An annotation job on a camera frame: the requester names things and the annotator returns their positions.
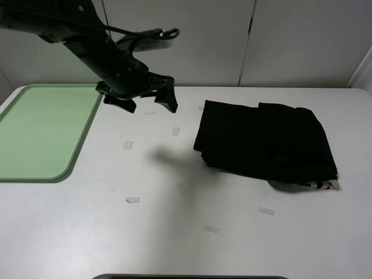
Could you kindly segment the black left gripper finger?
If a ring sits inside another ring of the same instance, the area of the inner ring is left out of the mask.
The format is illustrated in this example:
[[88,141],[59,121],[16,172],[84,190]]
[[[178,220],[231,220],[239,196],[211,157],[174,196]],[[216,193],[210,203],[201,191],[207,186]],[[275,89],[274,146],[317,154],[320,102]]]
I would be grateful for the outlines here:
[[162,105],[171,113],[176,113],[178,103],[176,100],[173,85],[156,90],[155,95],[155,103]]
[[118,108],[121,108],[129,113],[134,113],[137,105],[132,99],[121,100],[110,95],[105,95],[103,99],[104,104],[112,105]]

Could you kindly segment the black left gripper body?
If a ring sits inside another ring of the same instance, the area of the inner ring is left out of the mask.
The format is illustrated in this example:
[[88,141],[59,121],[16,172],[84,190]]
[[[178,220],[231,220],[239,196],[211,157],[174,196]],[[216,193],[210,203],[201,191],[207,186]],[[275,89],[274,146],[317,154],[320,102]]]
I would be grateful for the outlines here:
[[96,90],[122,100],[156,96],[156,90],[174,86],[174,78],[130,66],[95,65],[95,74],[101,79]]

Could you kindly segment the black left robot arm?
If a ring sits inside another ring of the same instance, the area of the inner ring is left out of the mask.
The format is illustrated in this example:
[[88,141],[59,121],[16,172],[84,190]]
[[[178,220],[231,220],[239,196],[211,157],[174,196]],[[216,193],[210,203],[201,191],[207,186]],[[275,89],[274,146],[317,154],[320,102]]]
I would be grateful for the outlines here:
[[1,28],[62,43],[101,80],[104,103],[134,113],[134,98],[153,97],[175,113],[174,78],[149,71],[133,55],[168,48],[179,29],[131,32],[102,23],[91,1],[1,1]]

